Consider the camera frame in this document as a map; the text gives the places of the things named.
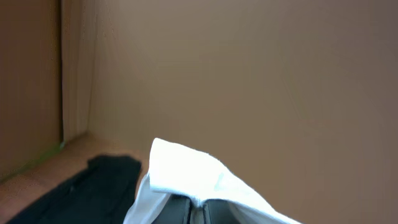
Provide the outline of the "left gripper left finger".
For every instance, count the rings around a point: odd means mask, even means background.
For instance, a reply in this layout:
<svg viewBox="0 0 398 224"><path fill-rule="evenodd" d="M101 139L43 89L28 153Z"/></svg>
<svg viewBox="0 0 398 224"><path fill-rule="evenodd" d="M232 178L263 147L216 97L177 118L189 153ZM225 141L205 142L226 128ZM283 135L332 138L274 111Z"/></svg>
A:
<svg viewBox="0 0 398 224"><path fill-rule="evenodd" d="M192 203L188 197L171 195L152 224L189 224Z"/></svg>

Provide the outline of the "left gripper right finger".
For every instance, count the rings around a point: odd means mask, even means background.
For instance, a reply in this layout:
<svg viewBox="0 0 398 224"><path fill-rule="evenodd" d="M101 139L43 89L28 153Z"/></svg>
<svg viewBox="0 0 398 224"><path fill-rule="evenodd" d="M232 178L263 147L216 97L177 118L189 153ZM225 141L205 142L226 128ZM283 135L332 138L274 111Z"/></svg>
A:
<svg viewBox="0 0 398 224"><path fill-rule="evenodd" d="M203 215L205 224L240 224L224 200L207 200L203 205Z"/></svg>

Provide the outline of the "white t-shirt with black print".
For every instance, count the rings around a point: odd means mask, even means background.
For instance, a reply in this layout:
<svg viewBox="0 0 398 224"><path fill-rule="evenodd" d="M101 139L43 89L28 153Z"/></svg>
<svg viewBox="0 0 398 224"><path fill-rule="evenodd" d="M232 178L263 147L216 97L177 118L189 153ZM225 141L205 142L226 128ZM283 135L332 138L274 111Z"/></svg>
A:
<svg viewBox="0 0 398 224"><path fill-rule="evenodd" d="M155 138L150 150L149 169L124 222L152 223L171 195L191 200L190 223L205 223L203 205L207 200L227 201L240 223L295 223L294 219L276 211L215 157Z"/></svg>

